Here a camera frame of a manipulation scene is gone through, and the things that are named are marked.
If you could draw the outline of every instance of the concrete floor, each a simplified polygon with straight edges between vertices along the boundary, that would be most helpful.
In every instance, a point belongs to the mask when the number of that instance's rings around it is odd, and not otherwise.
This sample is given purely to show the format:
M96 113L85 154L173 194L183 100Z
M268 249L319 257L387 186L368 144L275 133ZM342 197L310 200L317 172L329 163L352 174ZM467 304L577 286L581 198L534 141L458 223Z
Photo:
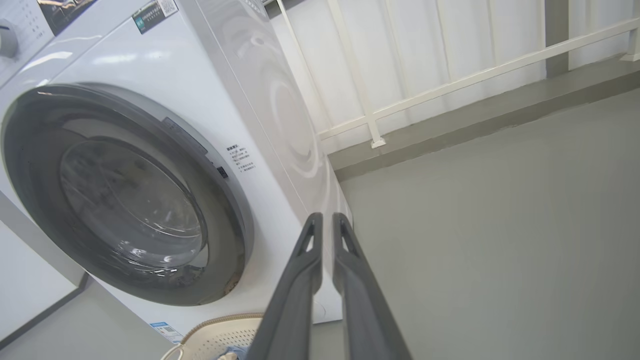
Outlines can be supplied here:
M638 100L635 90L342 184L415 359L640 358ZM0 359L158 359L170 347L96 286ZM313 328L312 358L344 359L341 323Z

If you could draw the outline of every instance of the railing post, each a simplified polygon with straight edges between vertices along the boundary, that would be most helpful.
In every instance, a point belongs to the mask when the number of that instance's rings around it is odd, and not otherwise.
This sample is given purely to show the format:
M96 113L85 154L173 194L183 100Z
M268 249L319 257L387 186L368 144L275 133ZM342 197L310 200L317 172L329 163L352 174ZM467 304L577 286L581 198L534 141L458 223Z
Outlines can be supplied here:
M634 0L634 18L640 17L640 0ZM640 34L638 34L640 28L633 29L629 33L629 50L627 54L622 57L624 61L636 61L640 60Z

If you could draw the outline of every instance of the sticker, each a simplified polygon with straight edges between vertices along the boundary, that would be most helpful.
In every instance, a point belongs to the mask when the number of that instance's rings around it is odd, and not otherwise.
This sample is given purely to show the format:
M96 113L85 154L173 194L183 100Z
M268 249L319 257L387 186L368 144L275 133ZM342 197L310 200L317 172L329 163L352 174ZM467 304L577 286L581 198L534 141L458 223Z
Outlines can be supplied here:
M166 322L154 322L149 325L174 344L182 341L183 336L180 335L179 332L173 330L173 327L170 327Z
M42 15L47 19L47 23L51 28L54 36L58 36L64 29L76 20L89 6L93 5L97 0L75 0L75 1L43 1L39 0L38 4L42 11ZM35 19L30 19L29 14L25 14L29 25Z
M234 161L240 172L247 172L255 169L255 165L251 161L251 156L246 147L241 147L238 144L227 147L231 159Z
M141 34L151 30L163 20L178 12L174 0L154 0L131 15Z

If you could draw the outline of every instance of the white laundry basket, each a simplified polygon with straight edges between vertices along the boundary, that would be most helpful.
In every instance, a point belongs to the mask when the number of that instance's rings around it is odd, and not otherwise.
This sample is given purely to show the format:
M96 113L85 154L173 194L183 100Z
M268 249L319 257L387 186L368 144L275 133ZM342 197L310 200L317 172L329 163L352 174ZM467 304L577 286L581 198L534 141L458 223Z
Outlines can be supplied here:
M224 316L206 321L189 331L182 341L162 357L177 352L178 360L216 360L229 346L251 345L262 320L261 313Z

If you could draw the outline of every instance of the white washing machine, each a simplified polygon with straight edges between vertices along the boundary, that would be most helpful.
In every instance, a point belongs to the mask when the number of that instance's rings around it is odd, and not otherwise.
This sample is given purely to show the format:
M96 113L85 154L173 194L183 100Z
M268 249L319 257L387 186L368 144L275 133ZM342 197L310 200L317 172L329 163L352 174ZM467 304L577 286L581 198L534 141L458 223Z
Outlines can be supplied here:
M0 17L0 190L168 339L265 310L306 217L350 216L259 0ZM342 318L330 245L315 322Z

